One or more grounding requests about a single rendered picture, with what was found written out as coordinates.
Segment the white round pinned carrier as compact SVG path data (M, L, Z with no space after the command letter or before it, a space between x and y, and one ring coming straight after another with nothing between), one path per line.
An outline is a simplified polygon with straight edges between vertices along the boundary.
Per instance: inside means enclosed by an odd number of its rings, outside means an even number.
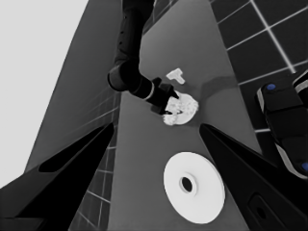
M177 123L175 125L184 125L188 122L190 122L193 119L193 117L190 116L185 116L184 111L182 114L178 114L178 120Z

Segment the dark robot body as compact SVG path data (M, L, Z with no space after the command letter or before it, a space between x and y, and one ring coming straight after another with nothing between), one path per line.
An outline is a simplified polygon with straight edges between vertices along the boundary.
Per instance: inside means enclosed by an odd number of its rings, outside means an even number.
M255 98L286 169L308 181L308 68L265 83Z

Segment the small white T-shaped piece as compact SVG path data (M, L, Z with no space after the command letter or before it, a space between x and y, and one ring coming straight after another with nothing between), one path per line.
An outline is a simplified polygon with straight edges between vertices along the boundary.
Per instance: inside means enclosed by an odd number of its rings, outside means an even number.
M176 68L167 74L169 80L175 80L177 83L184 85L185 80L182 77L183 71L180 68Z

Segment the large thick white disc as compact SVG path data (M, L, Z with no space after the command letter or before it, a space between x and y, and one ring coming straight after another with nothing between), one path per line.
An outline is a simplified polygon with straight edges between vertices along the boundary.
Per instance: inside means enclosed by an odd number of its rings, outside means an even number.
M195 224L215 220L225 201L225 188L216 167L200 154L180 152L164 169L164 188L174 210Z

